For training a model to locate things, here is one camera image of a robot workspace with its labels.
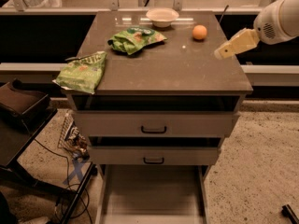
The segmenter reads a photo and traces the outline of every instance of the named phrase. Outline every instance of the white bowl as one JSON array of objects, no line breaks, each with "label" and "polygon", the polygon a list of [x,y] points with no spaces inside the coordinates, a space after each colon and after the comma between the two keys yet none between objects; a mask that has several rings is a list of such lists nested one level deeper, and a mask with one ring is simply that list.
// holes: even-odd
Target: white bowl
[{"label": "white bowl", "polygon": [[170,26],[171,22],[178,18],[178,13],[171,8],[152,8],[146,16],[156,27]]}]

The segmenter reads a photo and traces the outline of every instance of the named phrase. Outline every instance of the open drawer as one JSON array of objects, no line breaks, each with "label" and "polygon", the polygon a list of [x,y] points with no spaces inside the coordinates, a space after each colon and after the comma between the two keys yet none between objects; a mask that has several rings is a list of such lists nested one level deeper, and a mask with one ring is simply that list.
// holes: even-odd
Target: open drawer
[{"label": "open drawer", "polygon": [[213,165],[220,138],[90,138],[89,154],[97,164]]},{"label": "open drawer", "polygon": [[238,117],[232,112],[73,112],[85,137],[228,137]]},{"label": "open drawer", "polygon": [[108,165],[96,224],[209,223],[201,167]]}]

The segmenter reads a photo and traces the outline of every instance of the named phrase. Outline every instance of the orange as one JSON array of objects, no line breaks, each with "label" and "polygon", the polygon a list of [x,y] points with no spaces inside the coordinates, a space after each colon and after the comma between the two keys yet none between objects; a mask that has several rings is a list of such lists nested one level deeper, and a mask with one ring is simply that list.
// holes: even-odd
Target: orange
[{"label": "orange", "polygon": [[192,30],[192,36],[196,40],[203,40],[206,38],[207,30],[204,25],[196,25]]}]

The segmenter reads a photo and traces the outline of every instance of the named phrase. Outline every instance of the green snack bag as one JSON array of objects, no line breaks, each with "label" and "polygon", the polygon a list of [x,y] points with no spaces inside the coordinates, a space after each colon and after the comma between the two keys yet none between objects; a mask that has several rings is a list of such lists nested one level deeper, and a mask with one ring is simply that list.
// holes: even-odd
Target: green snack bag
[{"label": "green snack bag", "polygon": [[117,51],[126,52],[128,55],[143,49],[145,46],[157,43],[167,38],[161,33],[148,27],[130,27],[113,35],[107,43]]},{"label": "green snack bag", "polygon": [[97,51],[82,58],[67,59],[67,66],[61,70],[55,82],[68,89],[94,94],[104,74],[106,56],[104,51]]}]

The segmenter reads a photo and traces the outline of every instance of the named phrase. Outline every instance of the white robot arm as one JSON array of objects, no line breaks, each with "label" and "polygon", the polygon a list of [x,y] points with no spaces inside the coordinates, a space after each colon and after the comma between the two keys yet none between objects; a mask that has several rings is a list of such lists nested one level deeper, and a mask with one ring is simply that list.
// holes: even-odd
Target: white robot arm
[{"label": "white robot arm", "polygon": [[231,57],[257,47],[260,41],[272,45],[299,36],[299,0],[277,0],[256,17],[253,29],[244,28],[223,43],[214,54]]}]

